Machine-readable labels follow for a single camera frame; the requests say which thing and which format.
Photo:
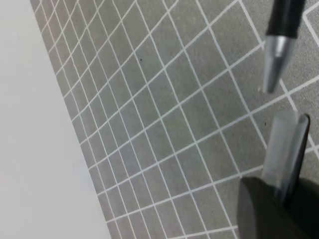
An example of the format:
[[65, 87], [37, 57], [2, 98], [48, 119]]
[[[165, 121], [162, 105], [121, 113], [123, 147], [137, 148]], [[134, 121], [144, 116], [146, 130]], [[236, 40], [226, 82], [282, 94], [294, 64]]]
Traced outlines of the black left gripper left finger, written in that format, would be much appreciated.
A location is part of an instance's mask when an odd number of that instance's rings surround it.
[[274, 188], [256, 177], [240, 180], [237, 224], [242, 239], [285, 239], [287, 229], [273, 197]]

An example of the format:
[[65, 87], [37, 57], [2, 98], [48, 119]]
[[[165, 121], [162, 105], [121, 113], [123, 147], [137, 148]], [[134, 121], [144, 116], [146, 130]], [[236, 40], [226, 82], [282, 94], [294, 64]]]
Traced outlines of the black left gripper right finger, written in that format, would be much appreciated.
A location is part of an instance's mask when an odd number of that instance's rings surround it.
[[294, 225], [308, 239], [319, 237], [319, 185], [300, 178], [288, 209]]

